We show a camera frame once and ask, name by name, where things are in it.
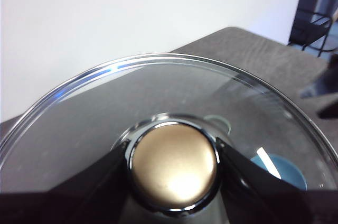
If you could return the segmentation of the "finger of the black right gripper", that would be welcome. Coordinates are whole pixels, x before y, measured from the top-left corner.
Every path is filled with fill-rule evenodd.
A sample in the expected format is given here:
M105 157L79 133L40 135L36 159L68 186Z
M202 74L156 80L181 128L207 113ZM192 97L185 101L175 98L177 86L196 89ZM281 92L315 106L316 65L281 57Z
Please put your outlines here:
M324 70L316 79L307 85L300 97L316 97L337 92L337 54L333 54Z
M338 118L338 102L334 102L318 112L319 118Z

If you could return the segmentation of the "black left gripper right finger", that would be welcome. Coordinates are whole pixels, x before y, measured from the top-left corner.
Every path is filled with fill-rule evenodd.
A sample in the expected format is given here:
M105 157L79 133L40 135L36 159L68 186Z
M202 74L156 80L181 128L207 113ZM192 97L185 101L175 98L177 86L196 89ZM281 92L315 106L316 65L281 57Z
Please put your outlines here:
M215 146L230 223L337 223L337 191L307 190L276 178L222 139Z

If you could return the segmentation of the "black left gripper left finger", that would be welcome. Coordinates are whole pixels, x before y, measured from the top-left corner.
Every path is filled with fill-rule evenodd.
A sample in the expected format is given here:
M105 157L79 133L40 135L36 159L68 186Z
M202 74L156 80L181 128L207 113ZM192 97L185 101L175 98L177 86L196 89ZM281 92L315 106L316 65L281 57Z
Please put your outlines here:
M1 223L93 223L119 220L127 197L152 213L158 207L136 193L123 142L88 168L45 192L1 193Z

